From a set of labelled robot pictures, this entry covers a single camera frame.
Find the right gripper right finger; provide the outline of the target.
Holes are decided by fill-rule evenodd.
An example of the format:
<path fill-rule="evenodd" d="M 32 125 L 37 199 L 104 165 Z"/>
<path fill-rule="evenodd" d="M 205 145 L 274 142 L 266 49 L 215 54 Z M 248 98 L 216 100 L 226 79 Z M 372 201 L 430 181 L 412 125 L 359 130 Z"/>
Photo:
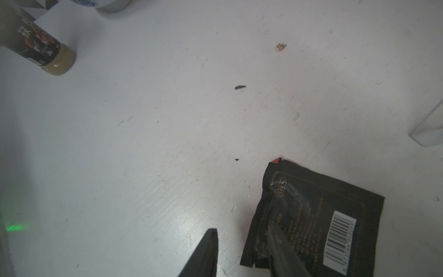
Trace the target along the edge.
<path fill-rule="evenodd" d="M 271 277 L 311 277 L 279 226 L 268 225 L 267 248 Z"/>

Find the black tea bag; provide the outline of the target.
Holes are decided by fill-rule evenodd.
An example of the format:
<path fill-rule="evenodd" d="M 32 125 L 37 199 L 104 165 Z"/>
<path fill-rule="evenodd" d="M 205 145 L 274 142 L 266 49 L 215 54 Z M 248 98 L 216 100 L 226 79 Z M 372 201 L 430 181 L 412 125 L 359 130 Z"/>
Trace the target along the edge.
<path fill-rule="evenodd" d="M 289 160 L 269 163 L 241 257 L 270 268 L 268 228 L 278 227 L 313 277 L 371 277 L 384 197 Z"/>

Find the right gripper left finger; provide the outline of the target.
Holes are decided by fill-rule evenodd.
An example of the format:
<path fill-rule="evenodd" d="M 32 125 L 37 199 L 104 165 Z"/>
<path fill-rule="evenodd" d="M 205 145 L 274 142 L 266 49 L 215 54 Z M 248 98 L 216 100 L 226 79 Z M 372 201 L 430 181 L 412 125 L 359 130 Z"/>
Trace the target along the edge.
<path fill-rule="evenodd" d="M 217 229 L 208 229 L 179 277 L 216 277 L 219 253 Z"/>

